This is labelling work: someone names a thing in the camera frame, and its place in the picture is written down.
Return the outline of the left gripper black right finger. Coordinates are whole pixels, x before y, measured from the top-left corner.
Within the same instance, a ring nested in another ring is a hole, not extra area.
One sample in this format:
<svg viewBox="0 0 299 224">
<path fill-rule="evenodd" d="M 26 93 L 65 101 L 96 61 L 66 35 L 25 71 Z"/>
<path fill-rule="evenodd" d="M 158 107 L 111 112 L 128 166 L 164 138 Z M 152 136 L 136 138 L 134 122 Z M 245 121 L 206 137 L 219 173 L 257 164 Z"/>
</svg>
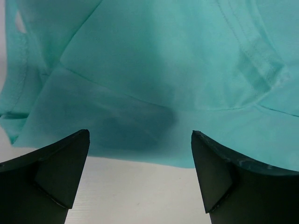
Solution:
<svg viewBox="0 0 299 224">
<path fill-rule="evenodd" d="M 296 224 L 299 174 L 192 133 L 192 155 L 205 212 L 213 224 Z"/>
</svg>

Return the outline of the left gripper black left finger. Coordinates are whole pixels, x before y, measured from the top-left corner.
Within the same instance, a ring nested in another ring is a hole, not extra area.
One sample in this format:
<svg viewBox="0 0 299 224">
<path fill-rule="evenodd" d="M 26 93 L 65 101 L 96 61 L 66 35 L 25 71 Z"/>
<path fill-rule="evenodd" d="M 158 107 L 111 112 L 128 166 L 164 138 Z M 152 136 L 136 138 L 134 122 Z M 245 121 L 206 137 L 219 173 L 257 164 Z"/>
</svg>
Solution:
<svg viewBox="0 0 299 224">
<path fill-rule="evenodd" d="M 90 145 L 83 129 L 0 164 L 2 224 L 63 224 L 73 207 Z"/>
</svg>

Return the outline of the teal t shirt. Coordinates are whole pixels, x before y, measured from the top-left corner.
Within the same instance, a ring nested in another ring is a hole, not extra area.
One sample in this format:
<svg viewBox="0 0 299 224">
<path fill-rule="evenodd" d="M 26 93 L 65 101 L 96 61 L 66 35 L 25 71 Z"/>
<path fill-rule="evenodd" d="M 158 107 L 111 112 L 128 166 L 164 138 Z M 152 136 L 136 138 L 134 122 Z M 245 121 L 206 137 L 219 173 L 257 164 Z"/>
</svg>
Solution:
<svg viewBox="0 0 299 224">
<path fill-rule="evenodd" d="M 192 168 L 191 134 L 299 169 L 296 0 L 7 0 L 0 124 L 15 147 Z"/>
</svg>

